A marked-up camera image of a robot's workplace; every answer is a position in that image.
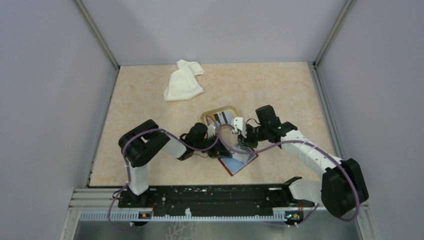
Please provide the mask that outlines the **red card holder wallet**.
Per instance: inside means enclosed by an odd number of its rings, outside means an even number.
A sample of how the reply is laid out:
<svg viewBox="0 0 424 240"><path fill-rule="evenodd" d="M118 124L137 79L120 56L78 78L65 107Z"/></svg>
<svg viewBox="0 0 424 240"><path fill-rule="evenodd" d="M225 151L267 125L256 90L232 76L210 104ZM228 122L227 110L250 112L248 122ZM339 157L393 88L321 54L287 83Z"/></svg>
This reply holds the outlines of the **red card holder wallet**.
<svg viewBox="0 0 424 240"><path fill-rule="evenodd" d="M235 160L233 158L218 158L218 161L221 163L221 165L224 167L224 169L227 171L227 173L230 176L236 175L239 171L241 171L243 168L245 168L247 165L249 165L252 162L251 161L248 164L243 164L243 163L241 163L241 162L239 162L239 161L237 161L237 160Z"/></svg>

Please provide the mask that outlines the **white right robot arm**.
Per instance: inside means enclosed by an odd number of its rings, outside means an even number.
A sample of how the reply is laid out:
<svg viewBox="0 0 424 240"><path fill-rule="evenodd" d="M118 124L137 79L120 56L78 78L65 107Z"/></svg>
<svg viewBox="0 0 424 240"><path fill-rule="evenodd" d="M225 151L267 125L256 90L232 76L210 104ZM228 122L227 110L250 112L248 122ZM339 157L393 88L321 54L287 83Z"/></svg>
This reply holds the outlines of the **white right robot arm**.
<svg viewBox="0 0 424 240"><path fill-rule="evenodd" d="M244 145L256 148L259 142L268 141L297 157L310 168L319 181L296 179L282 191L281 199L287 206L295 206L300 200L319 204L334 217L342 219L369 199L368 188L359 163L342 159L320 148L305 137L291 122L281 122L271 105L256 109L257 126L242 117L231 121L233 132Z"/></svg>

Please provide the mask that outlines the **beige oval tray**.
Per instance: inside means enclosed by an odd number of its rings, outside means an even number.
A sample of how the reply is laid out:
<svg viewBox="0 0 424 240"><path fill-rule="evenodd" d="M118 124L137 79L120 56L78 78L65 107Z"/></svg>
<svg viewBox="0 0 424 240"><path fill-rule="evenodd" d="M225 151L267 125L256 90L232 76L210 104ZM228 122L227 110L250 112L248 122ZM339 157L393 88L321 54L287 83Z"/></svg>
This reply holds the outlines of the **beige oval tray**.
<svg viewBox="0 0 424 240"><path fill-rule="evenodd" d="M223 111L232 111L234 118L240 116L240 113L239 113L238 109L235 106L233 106L233 105L227 105L227 106L218 107L216 109L212 109L212 110L208 110L208 111L203 112L200 115L200 120L201 120L202 123L204 123L205 125L208 126L208 124L207 124L207 122L205 120L205 116L206 115L210 115L210 116L214 117L214 114L219 113L219 112L223 112ZM219 126L221 124L222 123L219 123L218 121L216 121L216 126Z"/></svg>

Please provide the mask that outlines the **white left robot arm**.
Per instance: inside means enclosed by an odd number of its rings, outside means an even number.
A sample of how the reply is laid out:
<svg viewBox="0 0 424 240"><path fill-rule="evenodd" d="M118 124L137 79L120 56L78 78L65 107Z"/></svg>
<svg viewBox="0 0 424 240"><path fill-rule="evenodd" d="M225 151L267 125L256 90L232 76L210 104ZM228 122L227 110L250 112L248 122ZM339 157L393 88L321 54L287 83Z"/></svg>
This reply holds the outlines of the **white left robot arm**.
<svg viewBox="0 0 424 240"><path fill-rule="evenodd" d="M126 165L131 202L138 207L149 203L147 164L159 152L168 153L180 161L192 157L195 152L206 153L212 159L230 158L230 151L215 133L208 130L204 123L197 122L188 133L177 137L149 119L121 136L118 146Z"/></svg>

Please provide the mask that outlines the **silver VIP card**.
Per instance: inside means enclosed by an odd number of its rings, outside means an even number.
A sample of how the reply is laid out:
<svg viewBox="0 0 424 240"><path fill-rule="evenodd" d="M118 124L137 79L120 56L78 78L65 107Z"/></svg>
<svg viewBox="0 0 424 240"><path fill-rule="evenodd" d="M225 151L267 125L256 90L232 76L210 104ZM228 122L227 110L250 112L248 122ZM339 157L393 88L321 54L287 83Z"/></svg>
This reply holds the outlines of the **silver VIP card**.
<svg viewBox="0 0 424 240"><path fill-rule="evenodd" d="M248 164L254 160L257 155L253 154L252 149L244 145L235 145L232 147L232 158L242 164Z"/></svg>

